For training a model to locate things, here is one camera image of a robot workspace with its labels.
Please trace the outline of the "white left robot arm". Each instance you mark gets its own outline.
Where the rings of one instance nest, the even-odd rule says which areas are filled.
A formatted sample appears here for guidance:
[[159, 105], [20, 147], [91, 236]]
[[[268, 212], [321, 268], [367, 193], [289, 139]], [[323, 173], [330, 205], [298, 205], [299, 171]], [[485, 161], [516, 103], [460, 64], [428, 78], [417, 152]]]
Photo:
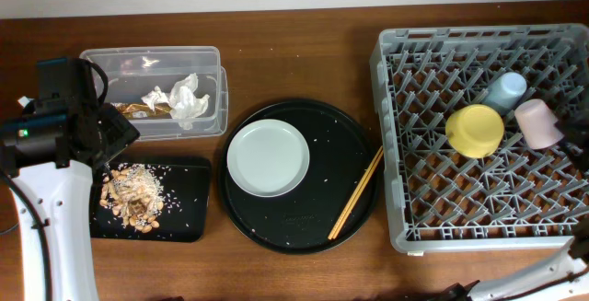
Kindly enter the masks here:
[[24, 115], [1, 127], [28, 300], [95, 300], [89, 203], [96, 171], [139, 133], [109, 103]]

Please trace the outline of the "peanut and rice scraps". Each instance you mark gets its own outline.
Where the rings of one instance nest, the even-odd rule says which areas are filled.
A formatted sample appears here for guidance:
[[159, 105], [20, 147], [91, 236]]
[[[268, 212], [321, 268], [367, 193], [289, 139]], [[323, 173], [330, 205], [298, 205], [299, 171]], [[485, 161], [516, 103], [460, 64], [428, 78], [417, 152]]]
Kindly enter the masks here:
[[107, 166], [98, 197], [106, 226], [148, 234], [162, 227], [165, 218], [182, 214], [179, 192], [164, 184], [172, 172], [172, 166], [145, 163]]

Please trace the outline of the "gold snack wrapper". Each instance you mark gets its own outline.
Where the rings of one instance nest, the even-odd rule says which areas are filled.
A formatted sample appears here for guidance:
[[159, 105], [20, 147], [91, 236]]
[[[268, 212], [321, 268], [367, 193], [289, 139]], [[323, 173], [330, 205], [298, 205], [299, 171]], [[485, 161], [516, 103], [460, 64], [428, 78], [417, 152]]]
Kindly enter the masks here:
[[165, 103], [156, 104], [152, 109], [144, 103], [113, 103], [113, 106], [128, 120], [161, 118], [171, 111]]

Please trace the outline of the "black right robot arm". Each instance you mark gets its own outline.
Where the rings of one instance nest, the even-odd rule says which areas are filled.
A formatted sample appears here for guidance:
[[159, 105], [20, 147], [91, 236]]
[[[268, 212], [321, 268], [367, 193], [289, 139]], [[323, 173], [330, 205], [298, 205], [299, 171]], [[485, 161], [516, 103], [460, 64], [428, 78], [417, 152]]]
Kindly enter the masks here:
[[[541, 135], [558, 131], [558, 145], [580, 171], [588, 170], [588, 109], [568, 119], [550, 117], [551, 110], [524, 103], [515, 117], [525, 136], [537, 141]], [[454, 284], [434, 301], [473, 300], [561, 300], [588, 293], [588, 221], [572, 230], [572, 239], [552, 256], [502, 279]]]

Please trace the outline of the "large white tissue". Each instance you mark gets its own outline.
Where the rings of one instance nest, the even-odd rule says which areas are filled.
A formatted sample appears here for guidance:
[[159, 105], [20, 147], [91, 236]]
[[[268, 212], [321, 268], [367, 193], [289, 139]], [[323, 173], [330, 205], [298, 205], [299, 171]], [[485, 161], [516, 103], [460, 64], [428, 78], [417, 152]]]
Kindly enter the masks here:
[[169, 93], [155, 86], [152, 91], [141, 97], [141, 101], [151, 109], [156, 104], [168, 104], [171, 108], [171, 118], [178, 120], [179, 126], [188, 131], [193, 129], [192, 120], [203, 116], [211, 106], [209, 94], [196, 97], [198, 87], [199, 77], [192, 73], [176, 82]]

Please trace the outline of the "yellow plastic bowl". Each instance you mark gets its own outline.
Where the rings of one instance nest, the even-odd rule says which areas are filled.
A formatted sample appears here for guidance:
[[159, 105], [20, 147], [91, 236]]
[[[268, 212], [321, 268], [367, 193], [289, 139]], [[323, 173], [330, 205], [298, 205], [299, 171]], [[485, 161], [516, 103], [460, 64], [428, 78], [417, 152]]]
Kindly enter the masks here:
[[484, 158], [493, 154], [504, 135], [504, 124], [494, 109], [473, 104], [454, 112], [446, 121], [445, 136], [462, 156]]

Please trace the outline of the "pink plastic cup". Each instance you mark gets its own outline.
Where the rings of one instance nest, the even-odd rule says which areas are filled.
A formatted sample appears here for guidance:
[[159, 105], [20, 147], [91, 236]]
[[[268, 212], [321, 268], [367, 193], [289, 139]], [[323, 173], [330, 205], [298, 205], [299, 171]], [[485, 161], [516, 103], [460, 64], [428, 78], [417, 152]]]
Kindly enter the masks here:
[[556, 127], [557, 117], [542, 99], [534, 98], [520, 104], [514, 116], [531, 149], [544, 149], [564, 138]]

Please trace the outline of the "grey round plate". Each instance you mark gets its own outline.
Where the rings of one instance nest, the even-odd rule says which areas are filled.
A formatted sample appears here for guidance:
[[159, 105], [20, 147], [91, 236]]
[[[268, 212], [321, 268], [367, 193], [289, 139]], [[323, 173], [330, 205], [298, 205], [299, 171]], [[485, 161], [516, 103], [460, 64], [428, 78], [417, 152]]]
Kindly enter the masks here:
[[290, 123], [263, 119], [237, 131], [229, 143], [226, 164], [241, 190], [257, 197], [277, 197], [303, 181], [310, 165], [310, 149], [302, 133]]

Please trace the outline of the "blue plastic cup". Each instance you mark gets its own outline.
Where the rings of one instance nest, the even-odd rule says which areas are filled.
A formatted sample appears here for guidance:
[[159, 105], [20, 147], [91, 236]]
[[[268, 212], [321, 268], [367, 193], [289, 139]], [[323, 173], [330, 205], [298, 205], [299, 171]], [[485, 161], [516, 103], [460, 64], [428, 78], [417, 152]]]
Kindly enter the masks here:
[[515, 72], [501, 75], [487, 87], [487, 95], [481, 101], [500, 115], [511, 111], [527, 90], [525, 78]]

